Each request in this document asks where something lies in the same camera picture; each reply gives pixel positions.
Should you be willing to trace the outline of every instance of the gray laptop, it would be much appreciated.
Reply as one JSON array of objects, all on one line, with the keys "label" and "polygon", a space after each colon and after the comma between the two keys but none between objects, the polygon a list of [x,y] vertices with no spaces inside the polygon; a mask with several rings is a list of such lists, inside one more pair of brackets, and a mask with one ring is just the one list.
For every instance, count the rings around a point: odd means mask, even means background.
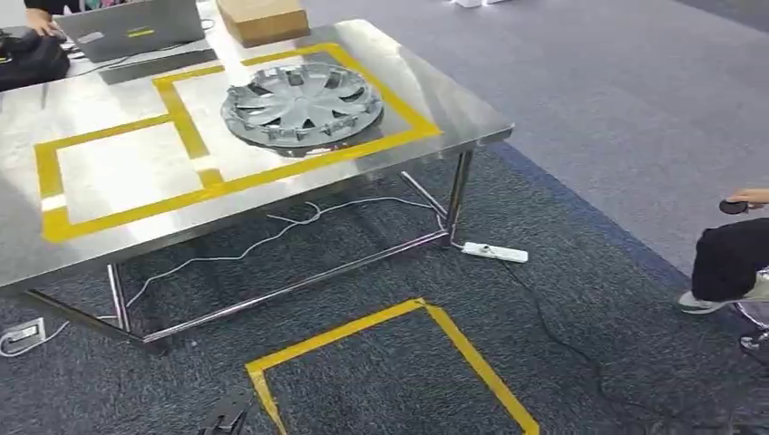
[{"label": "gray laptop", "polygon": [[64,15],[55,21],[93,62],[205,37],[195,0],[141,0]]}]

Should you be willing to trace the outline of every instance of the yellow marking on floor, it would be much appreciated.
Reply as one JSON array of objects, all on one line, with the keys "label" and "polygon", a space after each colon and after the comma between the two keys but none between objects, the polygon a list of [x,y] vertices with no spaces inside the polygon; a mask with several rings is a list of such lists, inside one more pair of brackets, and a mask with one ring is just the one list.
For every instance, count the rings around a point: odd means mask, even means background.
[{"label": "yellow marking on floor", "polygon": [[313,351],[318,347],[323,347],[329,343],[341,340],[349,335],[358,333],[364,329],[370,328],[382,322],[386,322],[399,315],[411,313],[413,310],[422,308],[423,304],[424,300],[422,299],[411,299],[401,304],[391,306],[390,308],[382,310],[379,313],[367,315],[366,317],[350,322],[349,324],[345,324],[339,326],[336,329],[332,329],[327,333],[316,335],[315,337],[305,340],[302,343],[294,344],[293,346],[283,349],[282,351],[272,353],[263,358],[259,358],[254,362],[249,362],[246,364],[246,370],[249,372],[263,372],[270,367],[275,367],[282,362],[285,363],[292,358],[296,358],[301,354]]},{"label": "yellow marking on floor", "polygon": [[61,168],[59,167],[56,151],[77,145],[90,140],[108,138],[117,134],[123,134],[130,131],[136,131],[150,126],[159,125],[164,122],[172,122],[179,134],[182,145],[187,151],[187,155],[192,162],[193,168],[195,160],[203,160],[207,165],[199,165],[195,169],[198,173],[200,183],[203,189],[190,192],[175,198],[167,198],[152,204],[132,208],[108,216],[98,217],[86,222],[73,224],[69,221],[66,207],[63,212],[58,208],[43,213],[43,236],[51,242],[63,242],[64,240],[84,236],[96,231],[126,225],[131,222],[149,218],[160,213],[166,213],[175,209],[184,208],[198,202],[217,198],[243,189],[249,189],[261,184],[277,181],[287,177],[292,177],[313,169],[322,168],[327,165],[336,164],[346,160],[353,160],[373,154],[382,150],[404,145],[415,140],[424,139],[434,135],[441,134],[440,129],[418,111],[414,110],[405,101],[401,100],[394,92],[387,88],[381,81],[367,71],[358,61],[350,56],[337,43],[319,43],[308,47],[297,48],[282,53],[273,53],[265,56],[259,56],[253,59],[247,59],[242,62],[243,65],[251,66],[259,63],[266,63],[280,59],[286,59],[296,56],[304,56],[311,53],[328,53],[338,63],[345,68],[355,70],[361,73],[370,83],[377,88],[382,101],[388,107],[407,121],[410,125],[409,130],[400,131],[381,139],[372,140],[354,147],[331,151],[319,154],[315,157],[301,159],[282,167],[268,169],[257,174],[251,174],[240,179],[225,181],[216,165],[215,160],[209,153],[205,141],[195,126],[195,122],[190,116],[190,112],[184,105],[174,85],[175,82],[188,80],[195,77],[202,77],[214,73],[222,73],[224,67],[215,65],[189,72],[180,72],[164,77],[153,79],[152,82],[157,89],[163,104],[168,110],[167,114],[148,118],[145,120],[129,122],[123,125],[110,127],[109,129],[84,133],[69,138],[53,140],[41,143],[35,146],[35,155],[37,157],[37,168],[40,182],[42,198],[50,198],[55,195],[63,195],[63,184]]},{"label": "yellow marking on floor", "polygon": [[272,399],[272,393],[269,392],[269,387],[267,386],[267,380],[264,377],[264,372],[261,370],[248,372],[248,376],[251,377],[251,382],[254,383],[254,388],[257,390],[259,399],[262,400],[262,405],[265,407],[265,411],[269,417],[277,425],[277,430],[280,431],[280,435],[287,435],[286,426],[280,419],[280,414],[277,412],[277,405]]},{"label": "yellow marking on floor", "polygon": [[504,405],[514,420],[521,425],[523,433],[527,435],[536,435],[540,433],[540,425],[537,424],[526,408],[512,395],[507,385],[500,379],[494,369],[483,359],[480,353],[470,343],[470,340],[464,336],[462,331],[453,322],[452,318],[442,309],[435,305],[427,304],[425,306],[427,313],[441,326],[441,329],[449,336],[454,346],[464,355],[464,359],[472,366],[476,373],[481,376],[486,385],[494,392],[497,399]]},{"label": "yellow marking on floor", "polygon": [[301,343],[289,346],[282,351],[272,353],[246,364],[246,371],[248,372],[251,381],[254,383],[254,389],[256,390],[259,399],[262,401],[262,405],[268,415],[275,422],[278,430],[280,430],[281,435],[287,435],[286,427],[280,418],[280,412],[275,403],[275,399],[269,391],[267,379],[264,376],[265,370],[420,308],[424,308],[438,324],[443,333],[449,337],[454,347],[456,347],[467,363],[470,364],[481,380],[483,380],[489,389],[492,390],[511,417],[519,424],[519,426],[521,426],[523,432],[526,435],[539,435],[540,425],[533,419],[533,417],[531,417],[531,414],[526,411],[526,408],[523,407],[518,399],[515,398],[507,385],[505,385],[499,375],[497,375],[493,368],[483,359],[470,340],[452,321],[451,317],[449,317],[442,308],[436,305],[427,304],[422,298],[410,299],[398,305],[391,306],[378,313],[354,320],[349,324],[344,324],[331,331],[316,335]]}]

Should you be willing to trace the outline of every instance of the person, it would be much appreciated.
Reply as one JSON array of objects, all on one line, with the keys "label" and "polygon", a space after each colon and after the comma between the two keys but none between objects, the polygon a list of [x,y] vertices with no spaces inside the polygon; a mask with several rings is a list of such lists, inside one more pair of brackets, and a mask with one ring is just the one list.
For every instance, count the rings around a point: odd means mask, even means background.
[{"label": "person", "polygon": [[72,13],[99,9],[125,3],[123,0],[24,0],[26,21],[41,36],[56,36],[58,28],[53,15],[63,15],[64,8]]},{"label": "person", "polygon": [[[746,188],[726,199],[749,209],[769,204],[769,188]],[[709,314],[735,302],[769,302],[769,218],[706,229],[696,244],[692,288],[678,298],[688,314]]]}]

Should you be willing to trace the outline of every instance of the black object in hand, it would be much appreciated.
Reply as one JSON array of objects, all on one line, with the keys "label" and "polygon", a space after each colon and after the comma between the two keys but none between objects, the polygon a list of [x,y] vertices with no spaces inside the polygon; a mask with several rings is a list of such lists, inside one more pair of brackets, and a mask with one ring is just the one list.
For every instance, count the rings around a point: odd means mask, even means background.
[{"label": "black object in hand", "polygon": [[747,211],[747,201],[729,202],[723,200],[721,204],[718,204],[718,208],[727,215],[739,215]]}]

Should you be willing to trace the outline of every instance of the sneaker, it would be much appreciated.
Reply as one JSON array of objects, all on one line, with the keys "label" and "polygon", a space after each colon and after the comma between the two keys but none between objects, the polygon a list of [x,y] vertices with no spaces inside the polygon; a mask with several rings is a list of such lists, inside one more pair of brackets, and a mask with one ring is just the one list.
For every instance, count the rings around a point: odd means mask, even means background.
[{"label": "sneaker", "polygon": [[692,295],[692,292],[686,292],[681,295],[681,297],[678,298],[678,309],[683,311],[687,314],[710,314],[714,311],[718,311],[727,304],[731,304],[732,301],[728,302],[712,302],[712,301],[703,301],[702,299],[695,298],[694,295]]},{"label": "sneaker", "polygon": [[695,298],[692,292],[686,292],[678,298],[678,308],[687,314],[710,314],[718,311],[726,305],[737,302],[769,302],[769,273],[759,274],[755,280],[753,290],[749,291],[741,299],[725,302],[704,301]]}]

